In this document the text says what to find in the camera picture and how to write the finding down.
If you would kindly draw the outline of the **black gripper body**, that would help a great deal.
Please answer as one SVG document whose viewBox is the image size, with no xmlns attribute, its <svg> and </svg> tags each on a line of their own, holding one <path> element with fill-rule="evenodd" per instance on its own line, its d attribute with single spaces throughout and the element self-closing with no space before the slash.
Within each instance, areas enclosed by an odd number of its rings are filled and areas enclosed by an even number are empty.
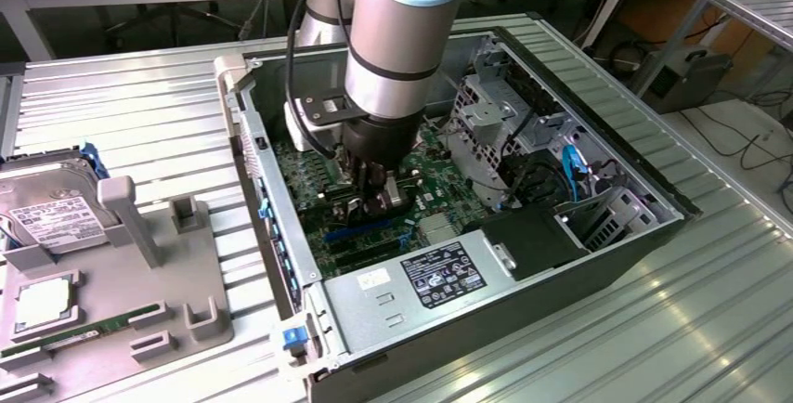
<svg viewBox="0 0 793 403">
<path fill-rule="evenodd" d="M 340 139 L 347 172 L 358 176 L 363 166 L 395 170 L 412 150 L 420 124 L 420 114 L 399 119 L 370 115 L 347 121 Z"/>
</svg>

